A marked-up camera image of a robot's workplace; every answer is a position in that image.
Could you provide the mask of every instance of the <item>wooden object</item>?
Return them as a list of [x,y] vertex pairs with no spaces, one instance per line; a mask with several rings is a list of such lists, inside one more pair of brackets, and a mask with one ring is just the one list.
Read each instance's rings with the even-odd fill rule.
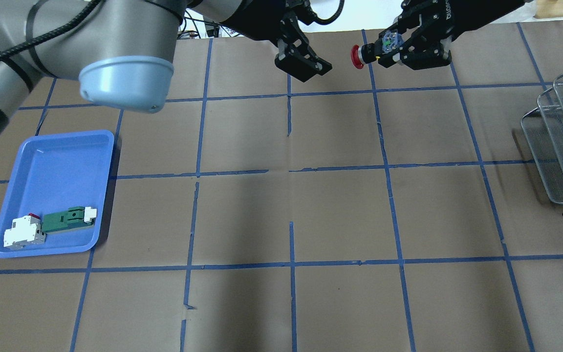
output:
[[563,0],[536,0],[538,12],[534,18],[558,18],[563,17]]

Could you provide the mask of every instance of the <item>white electrical component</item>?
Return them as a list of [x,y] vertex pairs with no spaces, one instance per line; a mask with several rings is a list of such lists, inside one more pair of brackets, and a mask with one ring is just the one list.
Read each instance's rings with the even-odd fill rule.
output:
[[97,209],[93,207],[84,207],[84,222],[91,223],[92,219],[97,218]]
[[41,219],[34,215],[12,220],[12,228],[4,232],[4,247],[9,249],[22,249],[29,244],[45,242]]

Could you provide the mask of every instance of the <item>plastic tray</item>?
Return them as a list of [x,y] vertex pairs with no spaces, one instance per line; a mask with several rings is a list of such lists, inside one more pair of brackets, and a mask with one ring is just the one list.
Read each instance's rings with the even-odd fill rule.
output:
[[[99,239],[114,135],[107,130],[35,136],[23,142],[0,213],[0,258],[84,252]],[[75,206],[98,209],[95,225],[47,235],[45,243],[11,250],[3,246],[12,220],[42,218]]]

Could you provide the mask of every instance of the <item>light blue end cap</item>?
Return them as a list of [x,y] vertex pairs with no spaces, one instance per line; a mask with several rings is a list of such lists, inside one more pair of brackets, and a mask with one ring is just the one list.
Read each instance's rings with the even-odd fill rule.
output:
[[154,56],[118,56],[91,63],[80,72],[80,95],[117,109],[154,113],[165,104],[172,63]]

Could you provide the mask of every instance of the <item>gray robot arm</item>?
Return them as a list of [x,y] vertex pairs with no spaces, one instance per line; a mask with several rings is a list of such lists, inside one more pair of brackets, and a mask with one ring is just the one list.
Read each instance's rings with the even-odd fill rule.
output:
[[[437,1],[404,3],[416,6]],[[467,19],[455,23],[453,33],[487,23],[485,13],[477,12],[474,4],[491,0],[440,3],[449,1],[462,4],[465,14],[458,18]],[[523,0],[492,2],[505,5],[507,11]],[[299,21],[328,24],[340,15],[343,4],[341,0],[336,14],[322,20],[311,10],[309,0],[0,0],[0,133],[44,76],[80,80],[81,96],[99,105],[150,113],[162,109],[186,7],[253,40],[272,42],[279,49],[277,67],[305,82],[315,74],[326,74],[331,64],[311,49]],[[3,56],[2,51],[37,40],[89,6],[92,11],[71,31]],[[442,34],[438,31],[432,38]],[[367,51],[365,63],[377,60],[374,56],[375,52]]]

